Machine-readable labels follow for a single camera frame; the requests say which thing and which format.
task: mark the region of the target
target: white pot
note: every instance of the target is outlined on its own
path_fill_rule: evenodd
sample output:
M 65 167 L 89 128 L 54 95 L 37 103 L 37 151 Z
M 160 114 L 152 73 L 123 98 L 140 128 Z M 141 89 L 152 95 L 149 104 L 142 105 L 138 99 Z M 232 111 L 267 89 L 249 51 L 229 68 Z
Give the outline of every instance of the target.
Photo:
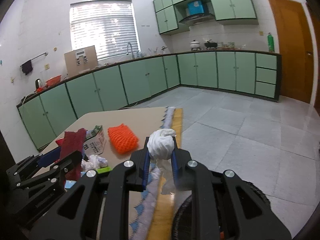
M 200 42 L 196 41 L 196 40 L 193 40 L 192 42 L 190 42 L 190 48 L 191 49 L 199 49 L 199 48 L 201 48 Z

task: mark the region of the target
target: orange foam net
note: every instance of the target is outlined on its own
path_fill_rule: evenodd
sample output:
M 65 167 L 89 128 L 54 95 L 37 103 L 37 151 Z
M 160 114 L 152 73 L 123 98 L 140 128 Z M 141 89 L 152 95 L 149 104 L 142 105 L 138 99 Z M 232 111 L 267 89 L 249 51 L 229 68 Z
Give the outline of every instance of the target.
M 119 126 L 108 128 L 108 135 L 111 144 L 120 154 L 124 154 L 138 146 L 139 138 L 123 123 Z

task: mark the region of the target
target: silver screw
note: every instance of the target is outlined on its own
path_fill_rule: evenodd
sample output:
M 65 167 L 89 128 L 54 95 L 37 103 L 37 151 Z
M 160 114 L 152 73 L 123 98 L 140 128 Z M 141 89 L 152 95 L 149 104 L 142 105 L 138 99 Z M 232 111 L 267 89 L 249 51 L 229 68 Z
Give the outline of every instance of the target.
M 97 172 L 95 170 L 89 170 L 87 171 L 86 175 L 89 178 L 93 178 L 94 176 L 96 176 Z
M 197 165 L 198 165 L 198 163 L 197 163 L 196 161 L 194 161 L 194 160 L 188 161 L 188 166 L 189 166 L 189 167 L 194 168 L 194 167 L 196 167 Z
M 133 163 L 133 161 L 125 161 L 124 163 L 123 163 L 123 165 L 125 166 L 125 167 L 127 167 L 127 168 L 130 168 L 130 167 L 132 167 L 133 165 L 134 165 L 134 163 Z
M 232 177 L 234 177 L 234 175 L 235 175 L 234 171 L 232 171 L 232 170 L 226 170 L 226 171 L 224 172 L 224 174 L 225 174 L 227 177 L 229 177 L 229 178 L 232 178 Z

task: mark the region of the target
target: blue box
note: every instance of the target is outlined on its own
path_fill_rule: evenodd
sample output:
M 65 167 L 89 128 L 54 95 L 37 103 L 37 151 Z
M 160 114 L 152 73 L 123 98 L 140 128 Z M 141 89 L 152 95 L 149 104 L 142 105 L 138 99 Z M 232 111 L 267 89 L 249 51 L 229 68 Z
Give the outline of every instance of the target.
M 204 13 L 204 7 L 201 0 L 188 3 L 189 14 Z

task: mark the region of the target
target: dark towel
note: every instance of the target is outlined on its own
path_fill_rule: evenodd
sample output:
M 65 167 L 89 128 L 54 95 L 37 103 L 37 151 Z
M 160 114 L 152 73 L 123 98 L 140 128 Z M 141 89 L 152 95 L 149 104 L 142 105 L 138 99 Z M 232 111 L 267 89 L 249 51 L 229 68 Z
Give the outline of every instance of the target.
M 85 140 L 86 129 L 81 128 L 77 132 L 65 132 L 63 143 L 61 145 L 60 159 L 68 156 L 74 151 L 82 152 Z M 77 181 L 80 179 L 81 163 L 79 163 L 72 171 L 66 174 L 66 179 Z
M 28 60 L 27 62 L 23 63 L 21 67 L 22 67 L 22 72 L 25 73 L 26 75 L 28 75 L 33 70 L 31 60 Z

